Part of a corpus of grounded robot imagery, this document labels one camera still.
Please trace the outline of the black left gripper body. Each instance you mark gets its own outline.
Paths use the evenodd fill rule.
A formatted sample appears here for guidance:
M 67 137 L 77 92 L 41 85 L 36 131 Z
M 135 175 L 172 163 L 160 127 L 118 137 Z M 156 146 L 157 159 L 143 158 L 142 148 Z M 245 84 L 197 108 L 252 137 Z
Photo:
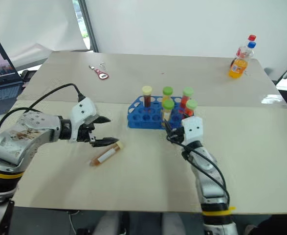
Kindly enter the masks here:
M 77 142 L 89 142 L 91 145 L 100 144 L 99 140 L 97 140 L 95 135 L 92 134 L 93 130 L 95 129 L 94 123 L 96 123 L 98 119 L 99 117 L 89 123 L 84 122 L 82 125 L 80 125 L 76 138 Z

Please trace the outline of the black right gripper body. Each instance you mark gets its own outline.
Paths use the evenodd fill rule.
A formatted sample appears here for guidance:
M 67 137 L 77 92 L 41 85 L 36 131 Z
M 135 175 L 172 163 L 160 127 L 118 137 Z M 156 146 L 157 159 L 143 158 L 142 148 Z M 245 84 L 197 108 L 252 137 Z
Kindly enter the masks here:
M 184 128 L 183 127 L 178 128 L 178 135 L 167 134 L 166 139 L 172 143 L 174 142 L 182 143 L 184 141 Z

